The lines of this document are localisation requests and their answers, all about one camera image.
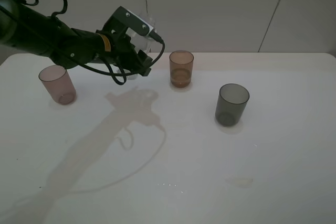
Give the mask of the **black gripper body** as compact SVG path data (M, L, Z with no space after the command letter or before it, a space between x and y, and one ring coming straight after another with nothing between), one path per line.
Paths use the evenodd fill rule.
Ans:
M107 61L115 66L130 68L130 60L134 54L135 46L131 44L131 37L125 34L116 34L102 30L96 30L96 33L103 41L103 50L97 55L100 61Z

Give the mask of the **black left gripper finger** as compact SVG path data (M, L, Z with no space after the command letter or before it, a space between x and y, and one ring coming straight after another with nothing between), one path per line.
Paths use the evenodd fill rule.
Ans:
M132 73L147 77L151 72L150 65L152 61L153 59L149 57L145 52L135 52L131 56L129 70Z

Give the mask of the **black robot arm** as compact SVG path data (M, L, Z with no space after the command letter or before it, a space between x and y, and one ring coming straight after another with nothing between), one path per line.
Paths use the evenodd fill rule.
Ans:
M109 63L147 76L153 59L136 50L128 29L148 35L148 24L120 6L95 32L68 27L57 16L45 16L17 0L1 0L1 44L48 57L71 69L88 63Z

